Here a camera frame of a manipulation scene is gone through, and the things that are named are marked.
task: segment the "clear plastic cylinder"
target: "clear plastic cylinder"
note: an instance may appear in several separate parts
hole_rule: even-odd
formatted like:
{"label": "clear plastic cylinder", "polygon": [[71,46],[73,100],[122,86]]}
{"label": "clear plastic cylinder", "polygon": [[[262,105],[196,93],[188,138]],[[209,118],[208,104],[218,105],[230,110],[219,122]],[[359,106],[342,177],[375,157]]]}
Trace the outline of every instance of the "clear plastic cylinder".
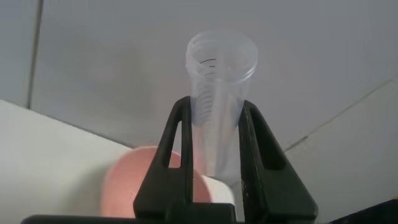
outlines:
{"label": "clear plastic cylinder", "polygon": [[209,30],[189,42],[186,60],[192,83],[194,166],[216,177],[225,169],[231,137],[256,69],[257,47],[240,33]]}

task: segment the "gray wall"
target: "gray wall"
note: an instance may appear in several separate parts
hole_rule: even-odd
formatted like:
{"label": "gray wall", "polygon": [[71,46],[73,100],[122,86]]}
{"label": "gray wall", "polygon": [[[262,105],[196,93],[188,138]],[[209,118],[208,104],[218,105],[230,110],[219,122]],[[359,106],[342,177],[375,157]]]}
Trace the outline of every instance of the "gray wall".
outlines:
{"label": "gray wall", "polygon": [[37,1],[0,1],[0,99],[26,106]]}
{"label": "gray wall", "polygon": [[190,93],[188,41],[223,28],[259,49],[249,92],[288,148],[398,74],[398,1],[46,1],[32,108],[156,143]]}

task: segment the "white table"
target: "white table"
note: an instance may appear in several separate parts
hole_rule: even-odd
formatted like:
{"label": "white table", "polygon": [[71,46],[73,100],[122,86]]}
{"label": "white table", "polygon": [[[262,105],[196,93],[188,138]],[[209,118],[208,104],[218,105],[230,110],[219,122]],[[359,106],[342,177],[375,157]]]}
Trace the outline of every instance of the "white table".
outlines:
{"label": "white table", "polygon": [[286,152],[326,223],[398,197],[398,82],[387,82]]}
{"label": "white table", "polygon": [[[103,177],[130,150],[0,100],[0,223],[34,214],[99,215]],[[214,202],[227,186],[204,178]]]}

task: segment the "white surface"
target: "white surface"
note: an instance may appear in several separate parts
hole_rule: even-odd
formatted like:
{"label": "white surface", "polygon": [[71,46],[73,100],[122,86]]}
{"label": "white surface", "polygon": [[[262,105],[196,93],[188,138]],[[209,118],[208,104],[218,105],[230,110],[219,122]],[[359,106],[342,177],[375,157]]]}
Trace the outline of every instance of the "white surface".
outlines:
{"label": "white surface", "polygon": [[33,109],[153,144],[175,101],[190,94],[188,41],[230,29],[259,49],[248,99],[285,149],[398,76],[397,8],[373,0],[45,1]]}
{"label": "white surface", "polygon": [[0,1],[0,99],[26,106],[37,1]]}
{"label": "white surface", "polygon": [[128,150],[0,100],[0,223],[99,215],[103,176]]}
{"label": "white surface", "polygon": [[229,187],[212,178],[202,175],[203,181],[210,189],[210,198],[214,203],[230,203],[235,205],[234,195]]}
{"label": "white surface", "polygon": [[286,155],[321,223],[398,197],[398,84],[380,87]]}

